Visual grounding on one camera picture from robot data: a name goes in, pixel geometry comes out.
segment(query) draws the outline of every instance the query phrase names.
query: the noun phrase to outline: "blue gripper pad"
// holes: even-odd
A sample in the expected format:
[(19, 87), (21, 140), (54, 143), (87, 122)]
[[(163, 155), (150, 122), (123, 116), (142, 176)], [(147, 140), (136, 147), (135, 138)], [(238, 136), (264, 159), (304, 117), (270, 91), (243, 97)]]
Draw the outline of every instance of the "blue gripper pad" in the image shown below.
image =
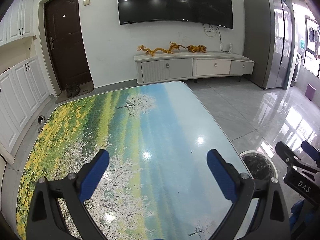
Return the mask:
[(94, 190), (96, 189), (103, 173), (109, 165), (109, 153), (106, 150), (101, 150), (103, 153), (96, 163), (92, 166), (88, 175), (84, 178), (80, 186), (79, 200), (83, 203), (85, 200), (91, 198)]
[(220, 160), (214, 155), (213, 150), (207, 153), (207, 164), (224, 197), (235, 203), (237, 200), (236, 184), (222, 166)]
[(308, 143), (307, 141), (303, 141), (301, 143), (301, 148), (302, 150), (308, 154), (311, 159), (313, 159), (314, 161), (317, 161), (320, 159), (320, 154), (318, 152), (317, 149), (315, 149), (310, 143)]

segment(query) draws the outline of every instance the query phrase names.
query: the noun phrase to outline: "purple bin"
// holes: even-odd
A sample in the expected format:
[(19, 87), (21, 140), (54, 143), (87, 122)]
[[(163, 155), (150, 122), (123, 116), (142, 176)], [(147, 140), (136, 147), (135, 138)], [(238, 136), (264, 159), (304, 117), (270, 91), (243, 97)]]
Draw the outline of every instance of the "purple bin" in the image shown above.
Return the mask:
[(310, 101), (313, 100), (313, 96), (315, 95), (316, 89), (311, 86), (310, 84), (308, 84), (306, 93), (304, 94)]

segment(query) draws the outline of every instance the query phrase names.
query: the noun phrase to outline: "hanging clothes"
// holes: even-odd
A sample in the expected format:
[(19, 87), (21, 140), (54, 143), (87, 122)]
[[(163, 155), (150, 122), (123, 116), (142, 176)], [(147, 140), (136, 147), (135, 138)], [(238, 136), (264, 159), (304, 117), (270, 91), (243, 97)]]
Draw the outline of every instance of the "hanging clothes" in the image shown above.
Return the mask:
[(315, 58), (318, 59), (320, 40), (319, 40), (319, 33), (316, 30), (314, 31), (314, 40), (315, 40)]
[(314, 36), (315, 36), (315, 30), (312, 27), (310, 27), (309, 28), (309, 41), (310, 42), (315, 42)]

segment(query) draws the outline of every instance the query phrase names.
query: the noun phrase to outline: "metal bolt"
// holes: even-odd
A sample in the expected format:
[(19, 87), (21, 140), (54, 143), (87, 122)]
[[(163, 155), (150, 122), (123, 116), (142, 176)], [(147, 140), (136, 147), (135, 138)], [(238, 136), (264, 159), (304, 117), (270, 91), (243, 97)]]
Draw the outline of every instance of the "metal bolt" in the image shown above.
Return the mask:
[(76, 178), (76, 176), (77, 176), (77, 174), (76, 174), (76, 173), (74, 173), (74, 172), (69, 173), (69, 174), (68, 174), (68, 179), (75, 179), (75, 178)]
[(250, 176), (249, 176), (249, 174), (243, 172), (243, 173), (240, 174), (240, 177), (242, 179), (248, 179)]
[(38, 179), (38, 182), (39, 182), (39, 183), (44, 183), (44, 182), (45, 182), (45, 177), (39, 178), (39, 179)]
[(272, 178), (271, 178), (271, 182), (272, 182), (272, 183), (278, 183), (278, 179), (275, 178), (275, 177), (272, 177)]

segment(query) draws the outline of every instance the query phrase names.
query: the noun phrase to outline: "television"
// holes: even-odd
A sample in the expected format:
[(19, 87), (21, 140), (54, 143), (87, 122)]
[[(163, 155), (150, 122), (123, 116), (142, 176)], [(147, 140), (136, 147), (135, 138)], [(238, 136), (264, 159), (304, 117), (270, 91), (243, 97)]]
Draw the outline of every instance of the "television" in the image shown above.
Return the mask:
[(233, 29), (231, 0), (118, 0), (120, 24), (189, 21)]

